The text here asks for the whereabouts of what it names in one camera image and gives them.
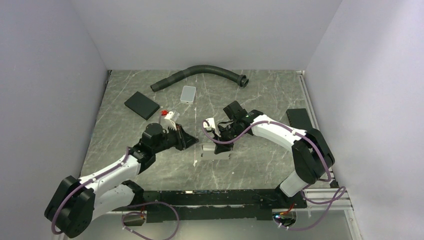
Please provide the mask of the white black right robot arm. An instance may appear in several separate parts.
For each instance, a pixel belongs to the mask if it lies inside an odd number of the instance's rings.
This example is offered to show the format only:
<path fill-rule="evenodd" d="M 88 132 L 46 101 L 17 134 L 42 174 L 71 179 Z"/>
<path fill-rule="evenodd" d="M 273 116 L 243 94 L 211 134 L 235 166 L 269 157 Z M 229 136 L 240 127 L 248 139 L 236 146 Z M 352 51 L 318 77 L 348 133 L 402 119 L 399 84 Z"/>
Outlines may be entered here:
<path fill-rule="evenodd" d="M 223 111 L 227 122 L 216 123 L 214 118 L 202 122 L 202 131 L 215 143 L 215 154 L 233 149 L 234 142 L 246 134 L 269 140 L 292 154 L 294 171 L 276 188 L 276 203 L 287 208 L 295 195 L 330 174 L 334 156 L 322 133 L 316 128 L 297 129 L 277 122 L 259 110 L 246 111 L 237 101 Z"/>

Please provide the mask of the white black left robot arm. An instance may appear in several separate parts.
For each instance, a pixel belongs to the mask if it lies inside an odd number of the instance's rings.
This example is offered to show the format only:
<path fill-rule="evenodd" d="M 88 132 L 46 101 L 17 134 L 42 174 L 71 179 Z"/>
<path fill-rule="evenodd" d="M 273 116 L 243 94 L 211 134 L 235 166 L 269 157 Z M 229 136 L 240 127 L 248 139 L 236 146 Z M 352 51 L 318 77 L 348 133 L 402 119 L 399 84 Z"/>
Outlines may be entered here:
<path fill-rule="evenodd" d="M 51 232 L 75 238 L 109 211 L 124 206 L 139 209 L 144 203 L 144 190 L 131 178 L 147 170 L 157 153 L 171 148 L 183 151 L 198 141 L 178 123 L 168 129 L 159 123 L 148 124 L 139 142 L 127 147 L 117 161 L 95 173 L 80 178 L 70 175 L 60 182 L 44 211 Z"/>

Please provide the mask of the white cardboard box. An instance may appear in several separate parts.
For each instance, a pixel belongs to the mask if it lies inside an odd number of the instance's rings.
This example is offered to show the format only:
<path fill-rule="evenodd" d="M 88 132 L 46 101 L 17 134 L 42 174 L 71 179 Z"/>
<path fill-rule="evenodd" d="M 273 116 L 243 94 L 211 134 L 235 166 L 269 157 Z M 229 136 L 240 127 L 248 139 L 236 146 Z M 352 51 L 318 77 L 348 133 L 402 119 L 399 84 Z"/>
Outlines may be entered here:
<path fill-rule="evenodd" d="M 225 151 L 221 153 L 215 153 L 216 145 L 212 142 L 202 142 L 200 144 L 201 152 L 200 159 L 203 161 L 212 161 L 212 160 L 229 160 L 232 154 L 232 150 Z"/>

